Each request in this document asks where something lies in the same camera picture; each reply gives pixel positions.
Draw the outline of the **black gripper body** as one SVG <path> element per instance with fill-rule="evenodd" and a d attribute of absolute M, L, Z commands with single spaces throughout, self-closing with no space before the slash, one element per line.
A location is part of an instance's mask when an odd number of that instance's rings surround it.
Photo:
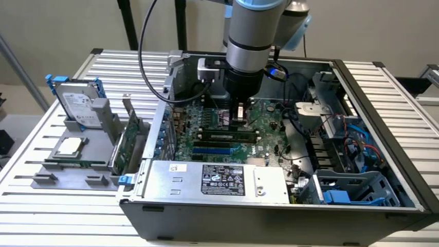
<path fill-rule="evenodd" d="M 227 69 L 224 72 L 224 89 L 237 102 L 247 100 L 257 94 L 263 80 L 263 70 L 253 73 Z"/>

